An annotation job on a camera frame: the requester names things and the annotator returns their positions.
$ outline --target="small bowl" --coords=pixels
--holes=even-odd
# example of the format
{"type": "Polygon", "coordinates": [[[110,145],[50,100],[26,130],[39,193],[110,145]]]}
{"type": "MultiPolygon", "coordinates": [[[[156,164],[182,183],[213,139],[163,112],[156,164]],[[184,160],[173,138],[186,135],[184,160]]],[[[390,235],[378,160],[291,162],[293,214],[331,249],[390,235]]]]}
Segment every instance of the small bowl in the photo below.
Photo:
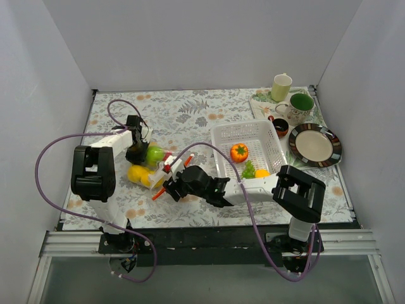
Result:
{"type": "Polygon", "coordinates": [[[289,132],[289,123],[282,118],[276,118],[273,121],[274,128],[276,129],[278,138],[282,138],[289,132]]]}

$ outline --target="plastic bag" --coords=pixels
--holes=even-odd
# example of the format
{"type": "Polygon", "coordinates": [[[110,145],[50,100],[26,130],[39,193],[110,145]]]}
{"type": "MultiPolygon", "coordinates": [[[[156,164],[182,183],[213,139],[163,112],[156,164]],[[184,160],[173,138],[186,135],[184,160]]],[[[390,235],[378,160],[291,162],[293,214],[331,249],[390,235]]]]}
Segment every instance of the plastic bag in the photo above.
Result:
{"type": "Polygon", "coordinates": [[[149,145],[144,163],[132,165],[128,169],[128,179],[148,189],[162,186],[166,175],[163,172],[164,162],[172,154],[172,151],[165,150],[156,145],[149,145]]]}

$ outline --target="green cup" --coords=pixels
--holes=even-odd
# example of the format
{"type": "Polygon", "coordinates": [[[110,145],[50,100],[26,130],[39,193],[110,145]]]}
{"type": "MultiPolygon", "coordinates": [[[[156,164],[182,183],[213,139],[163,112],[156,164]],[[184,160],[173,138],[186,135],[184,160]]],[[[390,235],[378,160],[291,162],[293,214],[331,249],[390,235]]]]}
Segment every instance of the green cup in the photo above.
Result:
{"type": "Polygon", "coordinates": [[[307,94],[294,94],[289,103],[279,103],[276,105],[276,112],[284,117],[289,125],[302,124],[311,113],[314,101],[307,94]],[[284,111],[278,110],[279,106],[284,106],[284,111]]]}
{"type": "Polygon", "coordinates": [[[271,87],[271,98],[276,102],[283,101],[290,91],[292,79],[286,73],[276,75],[271,87]]]}

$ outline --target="white plastic basket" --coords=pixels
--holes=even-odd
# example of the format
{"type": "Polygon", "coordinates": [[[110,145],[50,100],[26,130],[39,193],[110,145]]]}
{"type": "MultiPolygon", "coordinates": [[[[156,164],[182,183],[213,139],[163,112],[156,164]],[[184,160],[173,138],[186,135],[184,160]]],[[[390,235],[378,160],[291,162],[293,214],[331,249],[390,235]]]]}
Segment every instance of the white plastic basket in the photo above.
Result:
{"type": "MultiPolygon", "coordinates": [[[[287,164],[276,130],[269,120],[217,124],[211,129],[211,141],[227,156],[230,156],[230,149],[234,144],[245,144],[249,150],[247,159],[252,161],[256,170],[266,169],[274,174],[280,171],[282,165],[287,164]]],[[[235,172],[226,159],[215,151],[214,157],[219,177],[235,177],[235,172]]],[[[245,162],[235,163],[235,166],[241,174],[245,169],[245,162]]]]}

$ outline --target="cream plate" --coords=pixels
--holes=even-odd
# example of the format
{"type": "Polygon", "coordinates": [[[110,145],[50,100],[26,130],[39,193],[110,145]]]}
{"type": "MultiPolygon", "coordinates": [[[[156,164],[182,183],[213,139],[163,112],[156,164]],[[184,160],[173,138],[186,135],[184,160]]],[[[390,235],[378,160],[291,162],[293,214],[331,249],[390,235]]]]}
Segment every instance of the cream plate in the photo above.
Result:
{"type": "Polygon", "coordinates": [[[339,138],[328,128],[316,123],[303,123],[289,136],[291,152],[312,167],[329,167],[342,159],[339,138]]]}
{"type": "Polygon", "coordinates": [[[296,146],[303,157],[313,162],[324,162],[331,157],[333,151],[329,139],[322,133],[313,130],[298,134],[296,146]]]}

